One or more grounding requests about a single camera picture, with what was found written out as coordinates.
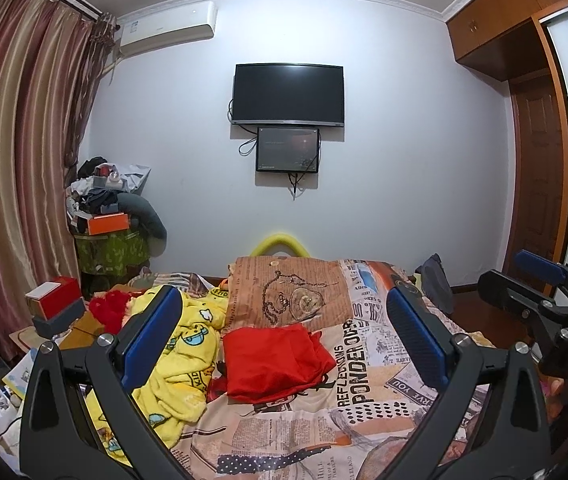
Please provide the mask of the red jacket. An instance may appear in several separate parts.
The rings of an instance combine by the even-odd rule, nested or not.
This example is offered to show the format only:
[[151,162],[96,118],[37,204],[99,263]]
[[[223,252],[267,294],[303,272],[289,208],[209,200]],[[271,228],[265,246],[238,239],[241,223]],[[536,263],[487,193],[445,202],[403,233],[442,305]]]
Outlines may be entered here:
[[227,396],[246,404],[269,403],[318,385],[336,366],[321,337],[301,324],[226,334]]

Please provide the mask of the dark blue clothing on chair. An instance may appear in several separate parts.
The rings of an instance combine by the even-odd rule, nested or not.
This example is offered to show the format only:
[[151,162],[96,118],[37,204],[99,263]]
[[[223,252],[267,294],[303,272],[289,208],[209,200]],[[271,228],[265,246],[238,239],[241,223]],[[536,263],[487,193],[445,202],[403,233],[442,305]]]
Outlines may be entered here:
[[454,312],[454,294],[446,278],[441,258],[438,254],[431,255],[415,270],[421,278],[421,290],[424,295],[444,314]]

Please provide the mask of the pile of clothes on table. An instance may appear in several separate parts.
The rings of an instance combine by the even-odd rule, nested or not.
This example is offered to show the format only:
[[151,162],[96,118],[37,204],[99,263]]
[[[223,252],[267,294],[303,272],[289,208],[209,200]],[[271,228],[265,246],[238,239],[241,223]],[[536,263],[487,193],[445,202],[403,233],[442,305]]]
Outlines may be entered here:
[[150,166],[107,162],[98,156],[83,162],[65,190],[65,206],[69,228],[74,233],[88,234],[92,219],[112,214],[134,217],[147,207],[141,198],[150,175]]

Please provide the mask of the wooden door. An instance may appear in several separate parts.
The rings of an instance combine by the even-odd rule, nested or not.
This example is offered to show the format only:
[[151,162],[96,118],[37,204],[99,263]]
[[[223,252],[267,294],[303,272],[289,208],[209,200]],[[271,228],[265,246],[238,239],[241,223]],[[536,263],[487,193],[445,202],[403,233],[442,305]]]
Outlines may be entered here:
[[548,70],[509,83],[515,119],[515,196],[503,270],[540,292],[545,285],[519,269],[515,257],[526,249],[554,255],[562,205],[562,145],[556,90]]

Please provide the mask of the yellow cartoon blanket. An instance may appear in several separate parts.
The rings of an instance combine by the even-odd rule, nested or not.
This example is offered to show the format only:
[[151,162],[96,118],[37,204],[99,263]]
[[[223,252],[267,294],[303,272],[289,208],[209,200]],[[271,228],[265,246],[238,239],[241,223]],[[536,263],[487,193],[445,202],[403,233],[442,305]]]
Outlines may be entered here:
[[196,297],[180,292],[182,314],[150,372],[145,385],[132,398],[148,426],[196,479],[210,479],[200,472],[189,443],[199,418],[206,411],[207,391],[220,347],[229,293],[219,287]]

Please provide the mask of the red plush toy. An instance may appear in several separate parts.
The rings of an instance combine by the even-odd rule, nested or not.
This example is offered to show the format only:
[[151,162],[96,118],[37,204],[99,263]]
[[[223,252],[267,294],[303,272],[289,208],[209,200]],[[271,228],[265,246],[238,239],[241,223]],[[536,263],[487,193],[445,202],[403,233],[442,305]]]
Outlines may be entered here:
[[109,290],[95,295],[89,301],[89,311],[96,321],[104,326],[104,332],[117,335],[124,318],[128,315],[129,302],[133,295],[122,290]]

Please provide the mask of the red white box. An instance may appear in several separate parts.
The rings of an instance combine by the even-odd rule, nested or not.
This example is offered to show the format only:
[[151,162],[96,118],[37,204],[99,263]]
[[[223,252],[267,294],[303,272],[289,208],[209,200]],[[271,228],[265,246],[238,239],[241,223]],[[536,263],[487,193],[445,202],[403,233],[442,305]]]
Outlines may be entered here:
[[26,293],[29,313],[49,320],[81,298],[79,282],[70,276],[57,276]]

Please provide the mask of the printed newspaper pattern blanket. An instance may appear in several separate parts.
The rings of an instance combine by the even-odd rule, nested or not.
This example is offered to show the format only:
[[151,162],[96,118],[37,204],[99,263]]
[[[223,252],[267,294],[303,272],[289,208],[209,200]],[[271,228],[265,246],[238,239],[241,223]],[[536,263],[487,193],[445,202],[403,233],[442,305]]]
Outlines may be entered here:
[[[406,281],[366,260],[241,257],[229,293],[206,411],[189,443],[210,479],[372,479],[400,452],[436,399],[386,311]],[[336,366],[318,385],[260,404],[226,393],[223,337],[301,324],[321,333]]]

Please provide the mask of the yellow foam headboard guard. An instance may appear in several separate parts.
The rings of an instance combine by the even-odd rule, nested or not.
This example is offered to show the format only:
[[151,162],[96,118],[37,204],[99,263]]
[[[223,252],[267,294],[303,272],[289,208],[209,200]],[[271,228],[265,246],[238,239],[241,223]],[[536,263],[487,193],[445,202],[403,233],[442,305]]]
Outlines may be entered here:
[[285,249],[291,256],[310,258],[308,249],[303,246],[297,238],[286,233],[275,233],[263,238],[261,242],[252,249],[250,255],[252,257],[265,256],[275,250]]

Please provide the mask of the orange box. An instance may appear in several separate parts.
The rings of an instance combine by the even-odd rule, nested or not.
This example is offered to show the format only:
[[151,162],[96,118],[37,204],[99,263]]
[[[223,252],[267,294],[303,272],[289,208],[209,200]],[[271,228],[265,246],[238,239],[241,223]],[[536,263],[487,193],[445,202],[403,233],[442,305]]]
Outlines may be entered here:
[[124,212],[118,214],[102,214],[88,221],[88,234],[101,235],[129,229],[129,216]]

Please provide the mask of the grey neck pillow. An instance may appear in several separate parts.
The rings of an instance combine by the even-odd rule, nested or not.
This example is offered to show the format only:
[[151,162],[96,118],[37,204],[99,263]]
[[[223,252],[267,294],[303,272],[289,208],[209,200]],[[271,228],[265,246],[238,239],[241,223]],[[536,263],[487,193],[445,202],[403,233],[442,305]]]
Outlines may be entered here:
[[157,238],[157,240],[168,238],[165,226],[146,198],[133,193],[119,193],[117,204],[120,212],[130,214],[130,216],[138,219],[139,225],[150,237]]

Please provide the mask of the wooden overhead cabinet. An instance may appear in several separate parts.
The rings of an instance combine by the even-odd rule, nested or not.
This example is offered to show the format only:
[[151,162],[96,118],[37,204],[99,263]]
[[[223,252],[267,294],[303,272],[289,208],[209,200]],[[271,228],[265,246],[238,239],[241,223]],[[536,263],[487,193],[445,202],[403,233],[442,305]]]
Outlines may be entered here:
[[533,17],[567,1],[471,0],[448,20],[455,61],[498,81],[545,70],[547,55]]

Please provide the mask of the striped red gold curtain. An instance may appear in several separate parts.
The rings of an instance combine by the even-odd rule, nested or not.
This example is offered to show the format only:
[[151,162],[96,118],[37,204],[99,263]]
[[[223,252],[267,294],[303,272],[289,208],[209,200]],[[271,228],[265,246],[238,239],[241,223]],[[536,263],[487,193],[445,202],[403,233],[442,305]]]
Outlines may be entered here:
[[115,19],[63,0],[0,0],[0,358],[30,322],[26,295],[77,276],[65,191],[115,44]]

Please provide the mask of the white air conditioner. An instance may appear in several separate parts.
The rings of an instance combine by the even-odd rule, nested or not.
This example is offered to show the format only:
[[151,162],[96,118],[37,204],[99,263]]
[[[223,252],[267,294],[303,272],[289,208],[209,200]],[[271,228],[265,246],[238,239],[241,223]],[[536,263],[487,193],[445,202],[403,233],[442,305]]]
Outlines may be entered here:
[[119,52],[130,58],[176,44],[211,39],[217,15],[215,3],[206,1],[137,18],[121,27]]

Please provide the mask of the large wall television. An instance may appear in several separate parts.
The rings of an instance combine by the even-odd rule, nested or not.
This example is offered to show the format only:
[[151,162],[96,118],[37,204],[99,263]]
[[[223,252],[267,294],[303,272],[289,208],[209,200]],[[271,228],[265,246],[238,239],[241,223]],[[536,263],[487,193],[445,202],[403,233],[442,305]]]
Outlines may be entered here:
[[345,124],[343,68],[319,64],[238,64],[231,118],[237,125],[341,127]]

